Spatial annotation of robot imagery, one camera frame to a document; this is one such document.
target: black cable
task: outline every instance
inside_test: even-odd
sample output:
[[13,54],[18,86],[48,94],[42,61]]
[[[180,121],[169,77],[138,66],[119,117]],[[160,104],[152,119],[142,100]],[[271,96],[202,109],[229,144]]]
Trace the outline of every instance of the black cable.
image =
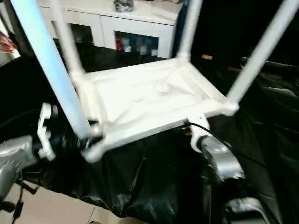
[[19,196],[19,200],[17,202],[17,204],[15,205],[15,209],[14,209],[14,215],[13,215],[13,221],[12,224],[15,223],[15,221],[21,216],[21,212],[23,209],[23,205],[24,203],[22,202],[22,198],[23,198],[23,173],[22,171],[20,172],[20,196]]
[[28,110],[28,111],[24,111],[22,113],[19,113],[19,114],[16,114],[14,115],[13,117],[9,118],[8,120],[6,120],[5,122],[1,123],[0,124],[0,129],[3,128],[4,126],[8,125],[9,123],[23,117],[23,116],[26,116],[26,115],[29,115],[29,114],[33,114],[35,112],[40,112],[41,110],[38,110],[38,109],[33,109],[33,110]]
[[217,137],[217,135],[214,132],[212,132],[211,130],[209,130],[209,129],[201,126],[201,125],[189,122],[189,121],[185,122],[185,124],[186,125],[193,125],[193,126],[196,126],[196,127],[199,127],[201,129],[205,130],[206,132],[208,132],[209,134],[211,134],[213,137],[215,137],[219,142],[221,142],[223,145],[225,145],[227,148],[229,148],[230,150],[232,149],[232,147],[228,143],[226,143],[224,140],[222,140],[219,137]]

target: black plastic sheet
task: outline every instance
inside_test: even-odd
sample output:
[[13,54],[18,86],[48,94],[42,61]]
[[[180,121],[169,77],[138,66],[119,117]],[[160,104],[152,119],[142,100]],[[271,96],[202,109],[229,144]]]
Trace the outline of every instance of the black plastic sheet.
[[[160,60],[94,47],[79,46],[79,52],[88,72]],[[237,75],[200,70],[223,93]],[[0,68],[0,74],[0,140],[36,134],[42,102],[58,103],[38,62],[20,58]],[[233,146],[269,213],[281,223],[294,223],[299,211],[299,100],[262,87],[285,87],[285,83],[259,78],[235,116],[218,116],[209,122]],[[295,83],[287,83],[297,93]],[[52,162],[28,168],[24,177],[119,217],[148,223],[207,223],[214,183],[206,167],[201,155],[191,149],[185,130],[177,128],[109,151],[94,164],[70,150]]]

